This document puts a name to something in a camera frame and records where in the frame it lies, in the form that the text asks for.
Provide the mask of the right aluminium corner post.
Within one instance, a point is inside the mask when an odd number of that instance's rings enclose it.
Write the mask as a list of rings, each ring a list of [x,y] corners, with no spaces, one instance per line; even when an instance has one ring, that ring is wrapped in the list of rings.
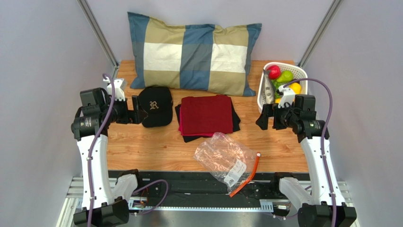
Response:
[[[333,17],[336,15],[339,7],[342,5],[343,0],[333,0],[328,11],[326,12],[324,18],[322,19],[318,29],[316,30],[312,40],[310,41],[308,47],[306,48],[298,66],[304,68],[309,61],[309,58],[313,54],[316,46],[319,44],[320,39],[325,34],[328,26],[330,25]]]

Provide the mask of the green grape bunch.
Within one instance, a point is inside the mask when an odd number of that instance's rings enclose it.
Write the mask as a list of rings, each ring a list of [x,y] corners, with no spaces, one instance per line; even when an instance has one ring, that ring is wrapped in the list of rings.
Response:
[[[279,83],[276,80],[271,80],[271,82],[274,85],[275,98],[278,99],[278,98],[280,98],[278,88],[282,85],[282,83]]]

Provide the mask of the grey toy fish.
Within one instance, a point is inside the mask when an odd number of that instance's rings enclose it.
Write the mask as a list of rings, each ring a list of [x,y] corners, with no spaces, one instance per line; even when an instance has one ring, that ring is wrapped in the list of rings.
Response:
[[[273,104],[275,102],[275,86],[269,78],[270,70],[263,69],[264,88],[265,88],[265,100],[267,104]]]

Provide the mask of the white perforated plastic basket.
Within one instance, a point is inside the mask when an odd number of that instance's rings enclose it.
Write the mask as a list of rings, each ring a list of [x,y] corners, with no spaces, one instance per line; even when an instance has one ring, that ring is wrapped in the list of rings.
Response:
[[[293,73],[294,79],[303,79],[303,78],[308,78],[306,72],[295,65],[292,64],[287,64],[287,63],[282,63],[282,62],[269,62],[267,64],[265,64],[265,66],[263,67],[263,69],[267,69],[268,67],[272,66],[272,65],[277,65],[279,66],[281,72],[283,72],[284,70],[289,70]],[[304,80],[299,82],[302,89],[301,89],[301,93],[307,95],[308,94],[308,81]],[[258,86],[258,92],[257,92],[257,105],[258,105],[258,110],[259,113],[262,113],[262,107],[263,104],[266,104],[266,99],[265,99],[265,88],[264,88],[264,72],[262,71],[261,73],[261,80],[260,80],[260,84]]]

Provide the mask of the red apple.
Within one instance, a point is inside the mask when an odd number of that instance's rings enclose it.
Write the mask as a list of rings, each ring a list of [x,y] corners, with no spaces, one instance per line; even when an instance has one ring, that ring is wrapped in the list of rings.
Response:
[[[269,79],[276,80],[281,75],[281,70],[278,65],[271,65],[266,70],[269,71],[268,74]]]

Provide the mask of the dark red folded cloth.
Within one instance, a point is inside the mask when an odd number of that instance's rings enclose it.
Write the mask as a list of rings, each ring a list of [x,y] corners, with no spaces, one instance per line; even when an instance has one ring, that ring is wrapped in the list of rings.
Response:
[[[232,133],[232,100],[225,95],[184,97],[180,107],[180,132],[183,136],[210,136]]]

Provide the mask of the black cap with letter R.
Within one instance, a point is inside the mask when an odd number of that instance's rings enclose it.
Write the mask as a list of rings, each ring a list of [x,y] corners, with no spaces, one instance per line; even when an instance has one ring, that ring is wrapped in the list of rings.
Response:
[[[145,128],[167,126],[173,119],[173,98],[167,87],[147,87],[139,94],[140,106],[147,113]]]

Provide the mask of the blue beige checkered pillow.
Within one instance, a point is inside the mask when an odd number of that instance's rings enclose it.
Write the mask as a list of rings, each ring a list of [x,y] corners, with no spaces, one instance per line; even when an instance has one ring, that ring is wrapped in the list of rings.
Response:
[[[132,89],[153,86],[255,96],[251,55],[262,24],[168,25],[128,12],[136,78]]]

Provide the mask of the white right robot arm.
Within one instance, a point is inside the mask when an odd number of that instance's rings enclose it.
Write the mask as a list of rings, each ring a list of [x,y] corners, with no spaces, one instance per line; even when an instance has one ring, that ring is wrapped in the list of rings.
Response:
[[[291,176],[277,180],[278,191],[298,210],[301,227],[350,227],[357,219],[356,209],[346,204],[337,184],[330,156],[329,132],[326,122],[316,118],[315,97],[296,95],[293,103],[264,104],[256,124],[273,129],[291,128],[307,159],[311,192]]]

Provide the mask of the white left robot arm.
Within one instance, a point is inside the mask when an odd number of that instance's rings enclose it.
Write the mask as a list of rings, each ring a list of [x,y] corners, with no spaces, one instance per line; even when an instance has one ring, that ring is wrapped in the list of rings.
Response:
[[[140,124],[147,114],[132,96],[129,110],[121,88],[94,88],[80,93],[82,106],[77,110],[71,131],[79,148],[83,171],[82,210],[73,216],[78,227],[115,227],[129,221],[128,202],[138,187],[138,170],[118,176],[111,188],[106,148],[111,123]]]

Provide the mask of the green pear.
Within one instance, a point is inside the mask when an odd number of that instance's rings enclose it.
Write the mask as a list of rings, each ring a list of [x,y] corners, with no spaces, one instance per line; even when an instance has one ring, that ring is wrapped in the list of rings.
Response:
[[[294,79],[294,75],[290,70],[284,70],[276,79],[278,83],[289,83]]]

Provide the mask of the yellow pear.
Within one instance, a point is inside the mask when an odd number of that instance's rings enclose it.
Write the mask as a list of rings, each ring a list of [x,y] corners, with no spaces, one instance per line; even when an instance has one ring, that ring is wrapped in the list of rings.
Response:
[[[301,94],[302,92],[302,86],[297,82],[290,84],[289,88],[292,89],[297,95]]]

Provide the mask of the aluminium corner post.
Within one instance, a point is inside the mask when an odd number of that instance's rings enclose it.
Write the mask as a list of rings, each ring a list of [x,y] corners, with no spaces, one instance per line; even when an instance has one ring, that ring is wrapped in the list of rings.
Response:
[[[316,30],[312,40],[310,41],[308,47],[306,48],[298,66],[304,68],[309,61],[309,58],[313,54],[316,46],[319,44],[320,39],[325,34],[328,26],[330,25],[333,17],[336,15],[339,7],[342,5],[343,0],[333,0],[328,11],[326,12],[324,18],[322,19],[318,29]]]
[[[104,50],[108,60],[110,61],[111,65],[113,66],[113,78],[116,78],[119,67],[120,67],[119,61],[115,57],[111,46],[107,42],[106,37],[105,37],[104,33],[102,32],[102,29],[101,29],[99,23],[97,22],[97,19],[93,13],[88,1],[87,0],[77,0],[77,2],[80,5],[84,15],[86,16],[90,26],[92,27],[92,29],[95,33],[95,36],[97,37],[98,42],[100,43],[102,49]]]

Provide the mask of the left aluminium corner post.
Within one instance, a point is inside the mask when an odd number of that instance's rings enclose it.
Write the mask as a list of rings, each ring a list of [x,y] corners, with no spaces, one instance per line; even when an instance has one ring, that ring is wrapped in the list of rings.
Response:
[[[93,13],[88,1],[87,0],[77,0],[77,2],[80,5],[84,15],[86,16],[90,26],[92,27],[92,29],[95,33],[95,36],[97,37],[98,42],[100,43],[102,49],[104,50],[108,60],[110,61],[111,65],[113,66],[113,78],[116,78],[119,67],[120,67],[119,61],[115,57],[111,46],[107,42],[106,37],[105,37],[104,33],[102,32],[102,29],[101,29],[99,23],[97,22],[97,19]]]

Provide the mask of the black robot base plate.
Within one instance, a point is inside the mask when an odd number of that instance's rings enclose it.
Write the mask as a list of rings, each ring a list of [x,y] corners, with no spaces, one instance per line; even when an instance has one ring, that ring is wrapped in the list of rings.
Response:
[[[148,198],[147,205],[161,202],[162,207],[201,207],[201,208],[258,208],[261,199],[284,199],[278,187],[280,178],[294,177],[308,181],[307,173],[256,173],[253,180],[235,196],[230,197],[227,186],[208,172],[163,172],[138,171],[134,173],[143,187],[152,181],[163,179],[167,183],[149,186],[139,194]]]

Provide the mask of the clear zip bag orange zipper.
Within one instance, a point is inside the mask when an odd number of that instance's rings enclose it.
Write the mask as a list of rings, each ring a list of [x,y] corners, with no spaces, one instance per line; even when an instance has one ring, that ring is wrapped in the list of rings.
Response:
[[[260,157],[260,152],[221,132],[201,143],[194,154],[196,161],[226,185],[231,198],[253,179]]]

